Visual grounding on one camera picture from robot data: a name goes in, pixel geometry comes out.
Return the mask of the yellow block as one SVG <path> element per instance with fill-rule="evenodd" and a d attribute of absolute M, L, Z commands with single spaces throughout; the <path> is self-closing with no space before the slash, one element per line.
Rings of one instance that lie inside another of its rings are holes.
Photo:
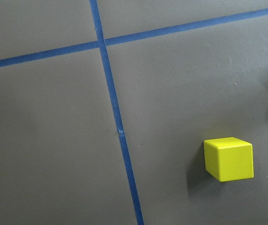
<path fill-rule="evenodd" d="M 252 179 L 253 145 L 235 137 L 203 142 L 205 169 L 219 182 Z"/>

